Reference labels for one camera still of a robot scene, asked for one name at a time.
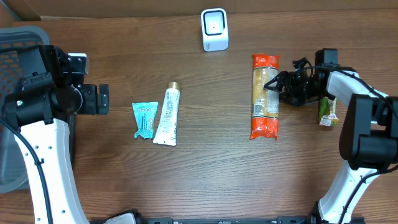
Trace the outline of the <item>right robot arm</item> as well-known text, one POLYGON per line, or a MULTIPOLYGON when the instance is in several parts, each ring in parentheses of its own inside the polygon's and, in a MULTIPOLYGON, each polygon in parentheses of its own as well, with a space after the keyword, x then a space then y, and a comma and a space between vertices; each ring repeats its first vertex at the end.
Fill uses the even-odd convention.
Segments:
POLYGON ((397 97, 376 90, 338 61, 337 49, 324 48, 315 62, 293 62, 264 85, 292 106, 309 99, 340 100, 347 108, 339 140, 343 160, 327 193, 303 223, 364 223, 352 212, 372 181, 397 170, 397 97))

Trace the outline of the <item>orange spaghetti packet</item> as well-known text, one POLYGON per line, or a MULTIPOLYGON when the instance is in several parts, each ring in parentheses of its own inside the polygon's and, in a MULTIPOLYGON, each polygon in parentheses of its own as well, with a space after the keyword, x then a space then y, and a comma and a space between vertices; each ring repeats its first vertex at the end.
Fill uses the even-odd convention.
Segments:
POLYGON ((264 85, 279 73, 279 56, 253 54, 252 116, 250 139, 260 136, 277 139, 279 133, 279 94, 264 85))

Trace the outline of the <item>white tube gold cap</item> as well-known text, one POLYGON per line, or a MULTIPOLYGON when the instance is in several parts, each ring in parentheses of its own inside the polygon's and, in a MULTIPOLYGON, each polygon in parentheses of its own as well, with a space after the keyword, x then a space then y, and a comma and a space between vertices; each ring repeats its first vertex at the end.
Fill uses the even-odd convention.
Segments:
POLYGON ((170 82, 165 91, 159 125, 153 140, 154 144, 176 146, 179 103, 180 84, 170 82))

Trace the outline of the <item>teal snack packet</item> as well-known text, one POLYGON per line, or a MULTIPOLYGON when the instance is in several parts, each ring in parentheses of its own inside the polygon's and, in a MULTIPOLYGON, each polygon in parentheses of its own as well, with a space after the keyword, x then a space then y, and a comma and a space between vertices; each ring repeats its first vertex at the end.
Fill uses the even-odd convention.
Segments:
POLYGON ((143 139, 153 138, 154 122, 158 106, 159 103, 156 101, 132 103, 132 109, 137 124, 137 131, 134 134, 136 139, 139 136, 143 139))

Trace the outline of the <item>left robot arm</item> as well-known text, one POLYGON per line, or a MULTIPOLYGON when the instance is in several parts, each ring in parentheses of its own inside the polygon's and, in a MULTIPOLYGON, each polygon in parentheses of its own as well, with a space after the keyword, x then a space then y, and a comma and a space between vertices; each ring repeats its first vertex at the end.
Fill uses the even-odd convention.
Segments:
POLYGON ((109 113, 109 86, 85 84, 89 59, 53 45, 2 49, 22 70, 21 90, 5 97, 1 124, 24 158, 36 223, 89 223, 70 158, 68 119, 109 113))

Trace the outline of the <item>green snack pouch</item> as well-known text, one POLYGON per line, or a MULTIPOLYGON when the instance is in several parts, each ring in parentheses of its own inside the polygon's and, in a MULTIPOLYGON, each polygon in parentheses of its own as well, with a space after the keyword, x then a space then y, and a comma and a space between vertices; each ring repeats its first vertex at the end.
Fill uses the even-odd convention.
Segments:
POLYGON ((338 99, 321 98, 318 101, 318 123, 320 126, 333 127, 338 124, 339 119, 336 115, 338 99))

